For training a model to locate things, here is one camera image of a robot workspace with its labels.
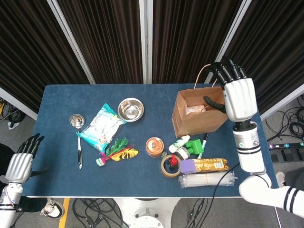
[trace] stainless steel bowl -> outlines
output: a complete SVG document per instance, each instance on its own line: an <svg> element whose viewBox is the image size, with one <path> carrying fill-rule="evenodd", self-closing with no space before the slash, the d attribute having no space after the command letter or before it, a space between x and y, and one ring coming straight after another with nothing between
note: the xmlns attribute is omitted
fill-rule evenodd
<svg viewBox="0 0 304 228"><path fill-rule="evenodd" d="M124 99L118 105L118 115L125 121L133 122L143 115L143 104L136 98Z"/></svg>

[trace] metal ladle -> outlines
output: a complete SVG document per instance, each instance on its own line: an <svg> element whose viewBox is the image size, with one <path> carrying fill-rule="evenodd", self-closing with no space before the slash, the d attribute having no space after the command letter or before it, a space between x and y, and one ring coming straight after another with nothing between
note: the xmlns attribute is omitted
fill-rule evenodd
<svg viewBox="0 0 304 228"><path fill-rule="evenodd" d="M80 133L80 128L85 124L85 119L80 114L73 114L70 116L70 124L77 128L78 133ZM81 144L80 137L78 136L78 166L79 169L82 168L82 152L81 152Z"/></svg>

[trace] black curtain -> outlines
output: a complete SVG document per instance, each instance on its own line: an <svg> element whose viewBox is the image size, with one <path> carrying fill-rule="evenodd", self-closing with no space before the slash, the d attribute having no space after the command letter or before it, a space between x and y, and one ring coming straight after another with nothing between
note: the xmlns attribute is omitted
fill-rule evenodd
<svg viewBox="0 0 304 228"><path fill-rule="evenodd" d="M59 0L96 83L142 83L138 0Z"/></svg>
<svg viewBox="0 0 304 228"><path fill-rule="evenodd" d="M304 83L304 1L252 1L226 56L253 78L267 111Z"/></svg>
<svg viewBox="0 0 304 228"><path fill-rule="evenodd" d="M0 87L38 112L48 84L88 83L46 1L0 2Z"/></svg>
<svg viewBox="0 0 304 228"><path fill-rule="evenodd" d="M215 60L240 0L154 0L153 83L195 82ZM201 75L204 82L207 73Z"/></svg>

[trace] table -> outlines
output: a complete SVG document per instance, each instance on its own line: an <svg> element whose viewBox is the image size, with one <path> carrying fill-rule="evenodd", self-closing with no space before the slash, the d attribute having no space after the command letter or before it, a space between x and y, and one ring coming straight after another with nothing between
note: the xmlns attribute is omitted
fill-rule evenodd
<svg viewBox="0 0 304 228"><path fill-rule="evenodd" d="M210 86L201 84L198 87ZM48 172L30 178L24 184L24 195L33 197L212 197L214 186L197 188L180 187L177 178L163 176L161 158L151 158L145 151L145 143L151 137L160 137L168 147L176 137L171 115L177 92L193 88L193 84L154 85L49 85L40 106L34 134L45 136L33 162L33 170L49 166ZM69 124L71 114L84 116L86 127L108 103L115 111L119 103L128 97L142 101L144 114L136 122L122 126L114 139L127 137L139 150L132 159L119 162L109 160L104 167L96 165L98 151L82 140L83 168L77 165L76 130ZM268 145L260 115L252 121L258 124L258 135L267 173L277 188ZM232 133L233 123L227 120L216 132L210 133L205 158L223 157L233 167L238 163L238 153ZM192 139L203 138L195 135ZM238 187L249 175L235 169L238 177L234 186L220 186L217 197L240 197Z"/></svg>

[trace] small metal container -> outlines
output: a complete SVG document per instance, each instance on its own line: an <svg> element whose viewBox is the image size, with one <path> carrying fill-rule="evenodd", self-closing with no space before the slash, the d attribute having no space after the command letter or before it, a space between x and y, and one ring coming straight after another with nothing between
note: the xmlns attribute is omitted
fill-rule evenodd
<svg viewBox="0 0 304 228"><path fill-rule="evenodd" d="M118 105L118 115L127 122L138 120L143 115L143 104L136 98L124 99Z"/></svg>
<svg viewBox="0 0 304 228"><path fill-rule="evenodd" d="M177 155L182 160L186 160L190 157L189 151L183 146L178 148L174 154Z"/></svg>
<svg viewBox="0 0 304 228"><path fill-rule="evenodd" d="M146 142L146 151L154 158L161 156L164 147L163 141L157 137L152 137Z"/></svg>

